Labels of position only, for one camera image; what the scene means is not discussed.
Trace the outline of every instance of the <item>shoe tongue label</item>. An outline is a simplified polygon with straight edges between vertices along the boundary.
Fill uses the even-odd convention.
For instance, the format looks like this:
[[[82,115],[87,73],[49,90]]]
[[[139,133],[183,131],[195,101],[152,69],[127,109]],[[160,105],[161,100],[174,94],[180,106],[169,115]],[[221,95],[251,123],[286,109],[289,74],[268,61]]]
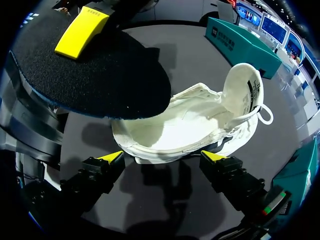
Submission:
[[[254,107],[257,105],[257,99],[260,92],[260,83],[259,83],[259,80],[254,76],[254,74],[251,76],[251,78],[247,82],[247,85],[249,88],[249,92],[243,99],[244,115],[250,113],[254,109]]]

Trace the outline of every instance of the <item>shoe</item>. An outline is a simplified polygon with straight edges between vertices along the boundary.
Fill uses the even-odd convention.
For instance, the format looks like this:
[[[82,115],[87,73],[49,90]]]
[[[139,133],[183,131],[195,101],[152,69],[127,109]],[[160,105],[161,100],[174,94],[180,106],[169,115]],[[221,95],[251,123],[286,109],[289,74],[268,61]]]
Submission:
[[[229,71],[222,92],[197,83],[174,95],[157,116],[112,120],[113,137],[138,164],[169,163],[201,150],[228,156],[250,140],[258,119],[266,125],[273,122],[263,100],[259,71],[240,63]],[[262,109],[268,121],[260,115]]]

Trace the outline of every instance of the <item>round table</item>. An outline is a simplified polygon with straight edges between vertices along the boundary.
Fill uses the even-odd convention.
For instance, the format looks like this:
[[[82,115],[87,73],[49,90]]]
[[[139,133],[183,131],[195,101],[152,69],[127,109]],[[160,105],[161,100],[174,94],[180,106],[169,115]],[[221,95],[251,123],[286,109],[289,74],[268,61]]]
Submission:
[[[172,94],[202,82],[222,91],[231,66],[204,37],[205,28],[152,25],[125,32],[147,48],[159,49],[159,62],[169,76]],[[272,178],[286,164],[299,142],[294,118],[278,83],[264,79],[264,103],[272,110],[271,125],[258,124],[252,139],[234,153],[256,178]],[[61,151],[61,179],[69,179],[86,158],[120,148],[110,120],[70,113]],[[103,194],[83,218],[123,233],[192,236],[210,239],[237,226],[243,214],[222,193],[217,194],[199,169],[199,157],[160,165],[139,165],[125,156],[126,169],[109,194]]]

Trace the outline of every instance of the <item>black insole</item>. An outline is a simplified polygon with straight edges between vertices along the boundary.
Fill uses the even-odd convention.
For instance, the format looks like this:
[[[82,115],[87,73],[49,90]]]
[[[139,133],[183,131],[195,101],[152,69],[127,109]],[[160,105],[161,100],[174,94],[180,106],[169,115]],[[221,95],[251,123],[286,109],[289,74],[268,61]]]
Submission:
[[[53,9],[26,24],[12,47],[26,81],[58,106],[96,116],[149,118],[171,97],[169,78],[137,40],[122,31],[98,34],[72,60],[55,53],[74,19]]]

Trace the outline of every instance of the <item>teal display booth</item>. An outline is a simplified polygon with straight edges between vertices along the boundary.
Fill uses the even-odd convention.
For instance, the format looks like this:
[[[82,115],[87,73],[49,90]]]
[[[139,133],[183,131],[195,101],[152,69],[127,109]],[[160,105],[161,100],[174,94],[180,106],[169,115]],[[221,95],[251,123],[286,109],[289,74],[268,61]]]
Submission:
[[[264,78],[271,79],[282,63],[259,38],[232,23],[209,17],[205,36],[232,66],[251,64]]]
[[[299,148],[284,168],[273,178],[272,185],[279,185],[292,195],[284,209],[270,226],[278,231],[297,212],[315,179],[318,170],[318,146],[314,139]]]

